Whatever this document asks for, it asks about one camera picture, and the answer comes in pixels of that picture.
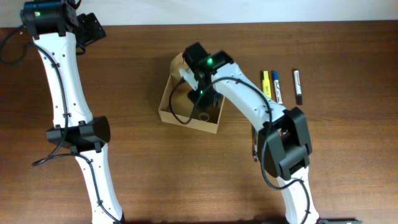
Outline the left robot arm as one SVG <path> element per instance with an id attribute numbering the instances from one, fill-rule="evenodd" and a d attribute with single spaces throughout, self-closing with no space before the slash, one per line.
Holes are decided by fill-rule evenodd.
<path id="1" fill-rule="evenodd" d="M 74 158 L 85 180 L 92 223 L 123 223 L 108 164 L 109 122 L 90 111 L 76 60 L 106 33 L 94 13 L 77 14 L 78 7 L 76 1 L 29 1 L 21 10 L 31 45 L 42 59 L 53 104 L 53 127 L 46 137 L 56 148 L 33 165 Z"/>

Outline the black pen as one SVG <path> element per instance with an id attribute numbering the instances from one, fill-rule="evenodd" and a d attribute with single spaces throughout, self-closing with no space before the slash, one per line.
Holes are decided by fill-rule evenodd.
<path id="1" fill-rule="evenodd" d="M 254 126 L 252 126 L 252 140 L 253 140 L 253 144 L 252 144 L 252 156 L 255 162 L 258 161 L 258 156 L 257 156 L 257 140 L 258 140 L 258 136 L 257 136 L 257 131 L 254 128 Z"/>

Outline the yellow highlighter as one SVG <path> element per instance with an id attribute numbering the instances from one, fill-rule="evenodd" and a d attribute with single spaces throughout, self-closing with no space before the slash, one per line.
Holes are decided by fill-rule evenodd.
<path id="1" fill-rule="evenodd" d="M 272 93 L 271 93 L 271 83 L 269 80 L 269 72 L 265 70 L 262 71 L 261 77 L 262 77 L 262 90 L 264 94 L 271 99 Z"/>

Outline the yellow tape roll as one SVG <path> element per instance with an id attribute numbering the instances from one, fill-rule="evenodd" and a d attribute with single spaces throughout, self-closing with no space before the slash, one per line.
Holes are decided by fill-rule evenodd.
<path id="1" fill-rule="evenodd" d="M 199 119 L 200 119 L 201 121 L 207 122 L 207 121 L 210 120 L 210 115 L 209 115 L 208 113 L 200 113 L 200 114 L 199 114 Z"/>

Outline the brown cardboard box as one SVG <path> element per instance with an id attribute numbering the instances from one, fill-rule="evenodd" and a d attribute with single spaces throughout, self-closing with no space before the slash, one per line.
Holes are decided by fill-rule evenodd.
<path id="1" fill-rule="evenodd" d="M 222 96 L 219 101 L 219 107 L 209 108 L 206 111 L 196 110 L 195 117 L 188 123 L 182 124 L 177 121 L 175 116 L 170 112 L 169 97 L 173 88 L 180 81 L 179 68 L 187 69 L 188 65 L 184 62 L 182 52 L 178 53 L 170 62 L 170 75 L 165 86 L 165 90 L 159 105 L 159 116 L 162 122 L 184 126 L 186 128 L 197 129 L 208 133 L 216 134 L 220 124 L 221 114 L 224 106 L 224 97 Z M 188 92 L 191 90 L 190 85 L 185 82 L 180 85 L 172 96 L 172 108 L 177 118 L 182 121 L 189 119 L 194 104 L 188 99 Z M 200 113 L 208 113 L 210 120 L 205 122 L 199 119 Z"/>

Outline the black whiteboard marker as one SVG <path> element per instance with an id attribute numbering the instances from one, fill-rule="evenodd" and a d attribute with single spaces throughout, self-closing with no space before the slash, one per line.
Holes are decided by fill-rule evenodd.
<path id="1" fill-rule="evenodd" d="M 294 83 L 295 83 L 295 95 L 296 95 L 296 100 L 298 105 L 302 105 L 302 88 L 301 88 L 301 83 L 300 83 L 300 76 L 299 76 L 299 71 L 294 70 L 293 71 L 294 75 Z"/>

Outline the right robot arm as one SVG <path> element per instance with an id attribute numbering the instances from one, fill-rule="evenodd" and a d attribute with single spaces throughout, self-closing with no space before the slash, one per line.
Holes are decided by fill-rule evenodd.
<path id="1" fill-rule="evenodd" d="M 304 113 L 288 110 L 266 96 L 223 50 L 208 53 L 200 43 L 182 55 L 188 65 L 181 69 L 183 81 L 191 86 L 188 98 L 193 111 L 206 111 L 226 97 L 257 131 L 257 159 L 266 184 L 282 193 L 288 223 L 317 223 L 308 182 L 312 144 Z"/>

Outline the blue whiteboard marker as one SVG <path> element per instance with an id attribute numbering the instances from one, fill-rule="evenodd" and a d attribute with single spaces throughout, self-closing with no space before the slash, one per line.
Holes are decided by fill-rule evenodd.
<path id="1" fill-rule="evenodd" d="M 274 81 L 274 90 L 275 90 L 275 97 L 276 97 L 277 103 L 282 105 L 283 101 L 282 101 L 282 96 L 281 96 L 281 92 L 280 92 L 279 77 L 278 77 L 278 73 L 276 70 L 272 71 L 272 79 Z"/>

